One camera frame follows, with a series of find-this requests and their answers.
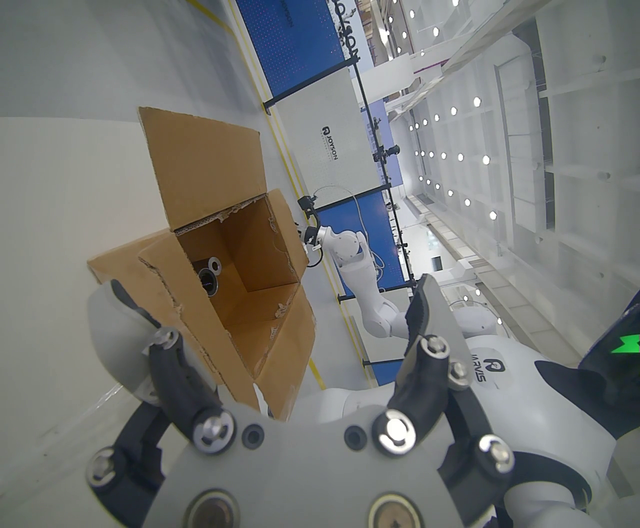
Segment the black metal frame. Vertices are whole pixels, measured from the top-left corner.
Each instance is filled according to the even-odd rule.
[[[340,20],[340,28],[342,30],[342,35],[344,35],[345,37],[345,42],[346,42],[346,37],[351,33],[351,31],[347,30],[347,27],[344,23],[344,19],[342,18],[342,15],[340,14],[340,10],[338,9],[338,3],[339,0],[332,0],[333,2],[333,8],[335,10],[335,14],[338,15],[338,19]],[[282,92],[281,94],[277,95],[276,97],[273,97],[272,99],[269,99],[268,101],[264,102],[264,109],[267,112],[267,114],[271,115],[271,112],[269,111],[269,108],[271,106],[273,106],[274,104],[276,104],[278,101],[281,101],[282,99],[288,97],[289,95],[291,95],[292,93],[296,93],[299,90],[302,90],[303,88],[306,88],[307,86],[309,86],[310,84],[319,81],[320,79],[331,75],[332,73],[335,73],[338,70],[341,70],[342,68],[345,67],[349,67],[349,66],[353,66],[353,70],[356,72],[356,77],[358,79],[358,86],[360,87],[360,92],[362,93],[362,101],[364,103],[364,108],[367,111],[367,117],[369,118],[369,125],[371,126],[371,132],[373,133],[373,140],[376,144],[376,152],[381,152],[381,146],[378,143],[378,137],[376,135],[376,126],[373,122],[373,117],[371,116],[371,110],[369,109],[369,103],[367,101],[367,95],[364,92],[364,86],[362,85],[362,78],[360,77],[360,72],[358,71],[358,60],[360,59],[358,57],[358,53],[357,50],[354,51],[353,48],[351,46],[346,46],[347,49],[349,50],[349,58],[336,64],[335,66],[332,66],[331,68],[328,68],[326,70],[324,70],[323,72],[320,72],[317,75],[314,75],[313,77],[307,79],[306,81],[297,84],[296,86],[293,86],[292,88],[289,88],[288,90],[285,90],[284,92]],[[395,208],[395,203],[394,203],[394,198],[391,195],[391,181],[389,180],[389,176],[387,175],[387,169],[385,168],[385,164],[384,163],[380,163],[380,166],[382,167],[382,175],[384,176],[385,179],[385,184],[375,188],[375,189],[370,189],[370,191],[365,191],[365,194],[368,194],[370,192],[378,192],[381,190],[388,190],[389,191],[389,201],[391,202],[391,209],[394,213],[394,221],[396,223],[397,229],[398,229],[398,239],[399,239],[399,244],[400,244],[400,249],[402,250],[402,254],[403,254],[403,258],[404,258],[404,262],[406,263],[406,270],[407,273],[409,275],[409,280],[403,284],[400,285],[398,287],[395,287],[393,289],[398,289],[398,288],[404,288],[404,287],[409,287],[412,289],[412,291],[415,291],[415,287],[417,284],[417,281],[415,280],[415,277],[413,275],[413,271],[411,269],[411,264],[409,263],[409,255],[406,252],[406,246],[404,245],[404,241],[402,238],[402,230],[400,229],[400,222],[398,220],[398,215],[396,213],[396,208]],[[333,205],[336,204],[340,204],[342,203],[342,200],[340,200],[339,202],[335,202],[334,204],[329,204],[326,205],[324,207],[319,207],[318,211],[321,211],[322,209],[325,209],[327,207],[331,207]],[[344,298],[352,298],[349,296],[339,296],[338,300],[340,300],[340,297],[343,297],[342,300],[345,300]]]
[[[324,79],[325,77],[333,73],[336,73],[338,70],[342,70],[343,68],[348,68],[349,66],[355,66],[356,62],[358,62],[359,60],[360,60],[360,57],[358,57],[357,55],[352,55],[348,59],[342,62],[338,62],[338,64],[335,64],[334,66],[331,66],[330,68],[327,68],[326,70],[312,77],[309,77],[306,81],[298,83],[296,84],[296,86],[292,86],[291,88],[286,89],[284,92],[279,93],[275,97],[272,97],[268,101],[263,102],[262,105],[264,106],[266,113],[271,115],[269,108],[274,104],[276,104],[278,101],[281,101],[282,99],[284,99],[285,97],[288,97],[296,92],[299,92],[300,90],[302,90],[303,88],[306,88],[310,84],[313,84],[314,82],[319,81],[320,79]]]

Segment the cardboard flap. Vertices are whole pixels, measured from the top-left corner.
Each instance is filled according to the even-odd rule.
[[[211,356],[236,401],[257,408],[253,380],[175,235],[168,234],[144,248],[139,258],[160,277],[172,297],[180,320],[197,336],[206,354]]]
[[[280,420],[289,418],[300,389],[299,383],[287,385],[287,381],[304,376],[315,338],[313,311],[300,285],[257,378],[269,408]]]
[[[278,229],[280,230],[284,243],[287,246],[291,265],[293,266],[299,280],[302,278],[302,274],[307,268],[309,259],[307,258],[307,254],[302,246],[300,235],[296,228],[296,223],[294,222],[291,214],[291,209],[289,208],[287,201],[284,199],[280,189],[269,191],[268,197],[269,203],[271,204],[271,210],[273,211],[273,214],[276,217],[276,222],[278,223]]]
[[[138,111],[171,230],[266,192],[257,131],[156,108]]]

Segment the hex bolt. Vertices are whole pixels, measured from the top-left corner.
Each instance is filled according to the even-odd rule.
[[[449,364],[449,387],[454,390],[464,390],[469,386],[467,366],[459,361]]]
[[[426,335],[420,340],[422,350],[436,359],[449,355],[449,343],[439,335]]]

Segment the open cardboard box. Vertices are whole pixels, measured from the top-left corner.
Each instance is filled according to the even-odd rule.
[[[139,306],[175,326],[237,401],[288,418],[315,338],[300,284],[308,264],[291,211],[267,192],[257,131],[140,108],[169,230],[89,260]],[[217,257],[208,297],[200,262]]]

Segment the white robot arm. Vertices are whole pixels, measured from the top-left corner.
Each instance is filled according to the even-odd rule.
[[[409,339],[404,312],[378,291],[377,273],[367,239],[361,232],[317,231],[317,243],[335,262],[340,276],[356,297],[365,329],[375,337]]]

